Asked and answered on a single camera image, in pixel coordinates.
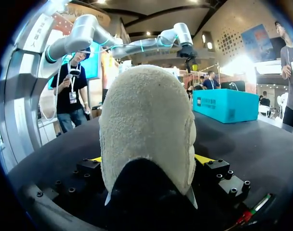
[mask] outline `screen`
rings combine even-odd
[[[222,89],[231,89],[236,90],[234,85],[229,85],[231,82],[225,82],[221,84]],[[233,81],[239,89],[239,91],[245,91],[245,82],[244,81]]]
[[[99,50],[100,50],[100,45],[98,45],[96,42],[93,42],[90,46],[91,49],[91,54],[90,57],[87,60],[84,60],[81,62],[81,65],[85,69],[85,75],[87,79],[91,78],[98,78],[98,57],[99,57]],[[68,63],[68,61],[72,58],[73,56],[71,54],[68,54],[65,56],[62,65]],[[53,77],[49,79],[48,81],[48,89],[52,90],[53,88],[51,87]]]

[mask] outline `blue box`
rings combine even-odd
[[[193,110],[224,124],[252,121],[258,118],[258,95],[229,90],[195,90]]]

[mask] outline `sign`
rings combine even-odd
[[[59,13],[65,17],[67,20],[74,23],[76,18],[84,14],[92,14],[96,16],[98,23],[103,27],[108,27],[110,24],[110,17],[102,13],[100,11],[94,10],[89,7],[69,3],[67,6],[64,7],[63,10],[59,11]]]
[[[247,55],[254,63],[276,60],[271,40],[262,24],[241,35]]]
[[[52,23],[53,19],[51,17],[42,14],[34,24],[23,49],[26,51],[39,52]]]
[[[101,62],[102,62],[102,84],[103,89],[109,89],[115,78],[119,75],[119,64],[112,57],[111,52],[102,52],[101,53]]]

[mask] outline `cable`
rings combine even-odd
[[[53,116],[48,119],[47,116],[45,115],[44,111],[42,110],[42,107],[40,106],[40,112],[45,117],[45,119],[48,120],[48,121],[52,121],[55,118],[55,114],[56,114],[56,106],[57,106],[57,101],[58,101],[59,80],[60,80],[60,73],[61,73],[61,68],[62,68],[62,62],[61,62],[61,65],[59,67],[58,77],[56,79],[56,92],[55,92],[55,99],[54,99],[54,112],[53,112]]]
[[[46,129],[45,129],[45,125],[44,125],[44,123],[43,123],[41,120],[39,120],[39,121],[41,122],[41,124],[42,124],[42,128],[43,128],[44,131],[45,131],[46,138],[47,138],[47,142],[49,142],[50,140],[49,140],[49,138],[48,138],[48,135],[47,135],[47,132],[46,132]]]

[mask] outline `table surface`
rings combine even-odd
[[[264,117],[222,124],[194,115],[196,154],[229,162],[239,178],[252,182],[253,193],[274,193],[276,200],[268,214],[277,217],[293,194],[293,128]],[[82,159],[99,156],[99,124],[95,118],[25,158],[9,173],[9,179],[15,189],[31,181],[53,183],[56,176],[65,176]]]

